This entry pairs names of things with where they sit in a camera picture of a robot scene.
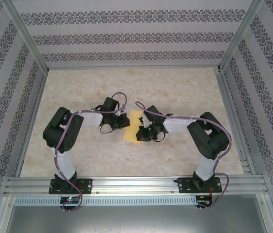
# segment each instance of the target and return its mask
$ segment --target striped wall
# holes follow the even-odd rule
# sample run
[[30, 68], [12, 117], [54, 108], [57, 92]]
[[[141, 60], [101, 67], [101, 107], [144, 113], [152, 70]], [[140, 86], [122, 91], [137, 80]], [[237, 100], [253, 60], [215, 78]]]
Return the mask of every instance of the striped wall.
[[265, 0], [225, 70], [245, 139], [273, 200], [273, 1]]
[[44, 76], [0, 2], [0, 198], [28, 133]]
[[252, 0], [15, 0], [50, 68], [218, 65]]

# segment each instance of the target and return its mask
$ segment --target beige marble floor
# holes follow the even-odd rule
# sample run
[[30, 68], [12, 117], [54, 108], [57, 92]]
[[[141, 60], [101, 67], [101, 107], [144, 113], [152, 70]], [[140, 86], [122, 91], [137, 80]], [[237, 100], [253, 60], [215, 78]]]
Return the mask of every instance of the beige marble floor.
[[[212, 68], [50, 71], [21, 176], [54, 175], [53, 155], [42, 133], [59, 107], [91, 109], [117, 91], [128, 96], [127, 113], [138, 110], [136, 100], [164, 114], [196, 116], [209, 111], [231, 133]], [[123, 134], [124, 130], [101, 134], [95, 127], [82, 129], [72, 149], [78, 175], [192, 175], [198, 165], [201, 155], [189, 135], [170, 133], [160, 143], [133, 143], [122, 140]], [[235, 145], [217, 171], [243, 174]]]

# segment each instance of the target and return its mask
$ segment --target purple cable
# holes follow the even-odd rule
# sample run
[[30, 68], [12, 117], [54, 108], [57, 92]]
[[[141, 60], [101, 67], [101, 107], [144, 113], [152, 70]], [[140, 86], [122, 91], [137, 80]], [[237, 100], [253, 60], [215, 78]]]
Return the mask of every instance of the purple cable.
[[220, 198], [223, 196], [223, 194], [226, 192], [226, 190], [228, 188], [228, 185], [229, 185], [229, 177], [228, 177], [227, 174], [215, 172], [216, 167], [217, 167], [220, 159], [222, 157], [224, 157], [231, 150], [231, 147], [232, 147], [232, 139], [231, 139], [231, 136], [228, 133], [228, 131], [223, 126], [221, 126], [220, 124], [217, 124], [216, 122], [214, 122], [212, 120], [208, 120], [208, 119], [204, 119], [204, 118], [200, 118], [200, 117], [194, 117], [194, 116], [167, 116], [167, 115], [163, 115], [163, 114], [159, 114], [159, 113], [154, 113], [154, 112], [151, 112], [151, 111], [147, 110], [145, 108], [145, 106], [141, 102], [139, 102], [139, 101], [136, 101], [135, 104], [136, 104], [136, 106], [138, 106], [140, 109], [142, 109], [145, 112], [148, 112], [150, 114], [157, 115], [157, 116], [160, 116], [160, 117], [164, 117], [164, 118], [172, 118], [172, 119], [176, 118], [176, 119], [189, 119], [189, 120], [201, 120], [201, 121], [205, 121], [205, 122], [208, 122], [208, 123], [210, 123], [212, 125], [217, 126], [218, 128], [220, 128], [226, 134], [226, 136], [228, 138], [228, 141], [229, 141], [229, 146], [228, 146], [228, 148], [226, 149], [226, 151], [223, 154], [221, 154], [220, 156], [217, 157], [216, 163], [214, 164], [214, 167], [213, 167], [214, 174], [216, 174], [216, 175], [224, 175], [224, 176], [227, 177], [227, 182], [226, 182], [225, 188], [223, 189], [221, 195], [217, 198], [217, 200], [211, 206], [206, 207], [206, 206], [204, 206], [202, 204], [199, 204], [201, 206], [206, 207], [207, 209], [213, 207], [220, 200]]
[[[59, 168], [59, 165], [58, 165], [58, 161], [57, 161], [58, 149], [60, 148], [60, 146], [61, 146], [61, 144], [62, 144], [62, 142], [63, 142], [63, 140], [64, 140], [64, 138], [65, 138], [66, 132], [67, 132], [69, 126], [70, 126], [70, 123], [71, 123], [71, 121], [72, 121], [72, 119], [74, 118], [75, 115], [77, 115], [77, 114], [79, 114], [79, 113], [113, 114], [113, 113], [116, 113], [116, 112], [119, 112], [119, 111], [124, 111], [124, 109], [125, 109], [125, 107], [126, 107], [126, 104], [127, 104], [127, 101], [128, 101], [128, 98], [127, 98], [126, 94], [123, 93], [123, 92], [116, 92], [115, 94], [112, 95], [112, 98], [113, 98], [114, 96], [118, 95], [118, 94], [121, 94], [121, 95], [123, 95], [123, 96], [125, 97], [125, 103], [122, 105], [121, 108], [118, 108], [118, 109], [115, 110], [115, 111], [105, 112], [105, 111], [96, 111], [96, 110], [81, 110], [81, 111], [74, 112], [74, 113], [71, 115], [71, 117], [69, 118], [68, 123], [66, 124], [66, 127], [65, 127], [65, 129], [64, 129], [64, 132], [63, 132], [63, 134], [62, 134], [62, 136], [61, 136], [61, 138], [60, 138], [60, 141], [59, 141], [57, 147], [55, 148], [55, 151], [54, 151], [54, 164], [55, 164], [55, 167], [57, 168], [58, 172], [59, 172], [60, 175], [63, 177], [63, 179], [64, 179], [67, 183], [69, 183], [73, 188], [75, 188], [75, 189], [77, 190], [77, 192], [79, 193], [79, 196], [80, 196], [80, 202], [79, 202], [78, 206], [76, 206], [76, 207], [75, 207], [74, 209], [72, 209], [72, 210], [68, 210], [68, 212], [73, 212], [73, 211], [75, 211], [75, 210], [77, 210], [77, 209], [80, 208], [80, 206], [81, 206], [81, 204], [82, 204], [82, 192], [81, 192], [81, 191], [80, 191], [80, 190], [79, 190], [71, 181], [69, 181], [69, 179], [66, 178], [66, 176], [61, 172], [61, 170], [60, 170], [60, 168]], [[64, 209], [64, 206], [65, 206], [65, 203], [63, 203], [63, 205], [62, 205], [62, 209], [63, 209], [63, 211], [65, 212], [66, 209]]]

